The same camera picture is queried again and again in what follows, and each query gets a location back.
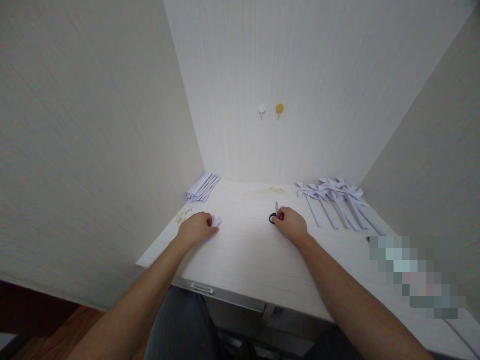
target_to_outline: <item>hand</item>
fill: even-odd
[[[310,238],[305,219],[289,207],[281,207],[272,221],[280,232],[297,246]]]
[[[174,241],[189,251],[218,233],[219,230],[218,227],[212,227],[212,215],[202,211],[180,225]]]

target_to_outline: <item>scissors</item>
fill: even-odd
[[[272,218],[276,217],[278,212],[279,212],[279,202],[275,201],[275,212],[272,215],[270,215],[270,218],[269,218],[270,222],[274,225],[275,223],[272,221]]]

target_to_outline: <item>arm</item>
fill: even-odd
[[[200,212],[185,221],[153,265],[87,333],[69,359],[131,359],[149,331],[185,255],[216,234],[212,217]]]
[[[328,312],[366,359],[432,359],[412,333],[311,237],[289,207],[273,218],[300,250]]]

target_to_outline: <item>drawer handle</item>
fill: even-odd
[[[203,288],[203,287],[200,287],[200,286],[197,286],[195,284],[192,284],[191,285],[191,289],[193,291],[196,291],[198,293],[204,293],[205,295],[210,295],[210,296],[214,296],[215,295],[215,292],[212,288],[210,289],[206,289],[206,288]]]

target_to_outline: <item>forearm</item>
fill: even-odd
[[[309,236],[298,242],[329,313],[366,359],[431,359],[410,331]]]
[[[83,338],[69,359],[131,359],[152,328],[187,252],[180,241],[172,241]]]

